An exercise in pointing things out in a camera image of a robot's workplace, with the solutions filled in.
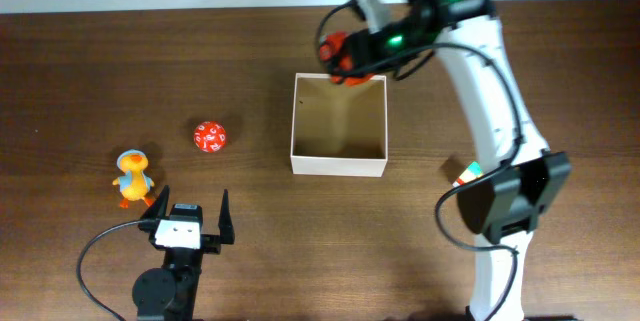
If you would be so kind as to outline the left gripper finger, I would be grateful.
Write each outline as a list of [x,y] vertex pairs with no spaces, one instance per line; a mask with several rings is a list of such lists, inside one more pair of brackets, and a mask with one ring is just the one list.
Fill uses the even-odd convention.
[[166,216],[170,187],[165,185],[155,201],[143,213],[143,220],[162,219]]
[[221,236],[233,236],[234,226],[230,213],[230,201],[228,190],[223,192],[222,203],[218,218],[218,228]]

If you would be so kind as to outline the red toy car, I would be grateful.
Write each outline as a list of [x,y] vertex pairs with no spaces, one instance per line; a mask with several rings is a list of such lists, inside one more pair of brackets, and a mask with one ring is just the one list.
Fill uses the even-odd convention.
[[[319,57],[320,60],[332,69],[341,72],[351,71],[354,68],[353,60],[346,51],[346,32],[335,32],[320,38]],[[331,82],[336,85],[357,86],[368,82],[373,74],[366,74],[361,77],[344,77],[332,75]]]

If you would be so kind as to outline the colourful puzzle cube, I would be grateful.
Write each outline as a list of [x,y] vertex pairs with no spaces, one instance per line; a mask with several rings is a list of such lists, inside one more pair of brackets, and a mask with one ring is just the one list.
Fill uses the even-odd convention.
[[453,166],[455,178],[453,179],[452,186],[454,188],[479,179],[484,175],[483,169],[476,161],[473,161],[468,165],[464,165],[460,162],[455,162]]

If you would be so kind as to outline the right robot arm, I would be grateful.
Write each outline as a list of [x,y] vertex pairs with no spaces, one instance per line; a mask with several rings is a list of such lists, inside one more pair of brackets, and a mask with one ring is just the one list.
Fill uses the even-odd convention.
[[380,0],[349,0],[366,24],[346,35],[318,35],[317,55],[337,84],[375,74],[401,80],[438,58],[453,83],[481,175],[446,193],[473,234],[471,320],[521,320],[526,252],[571,165],[532,120],[511,70],[493,0],[407,0],[393,19]]

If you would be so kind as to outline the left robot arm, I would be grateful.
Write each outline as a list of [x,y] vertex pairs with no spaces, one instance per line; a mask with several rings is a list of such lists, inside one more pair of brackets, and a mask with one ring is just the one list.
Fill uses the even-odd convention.
[[164,187],[140,217],[139,229],[149,235],[150,244],[164,253],[164,259],[160,267],[143,272],[133,285],[138,320],[191,320],[203,257],[218,255],[224,245],[235,243],[227,192],[222,196],[217,235],[202,232],[200,206],[169,206],[169,194],[170,188]]

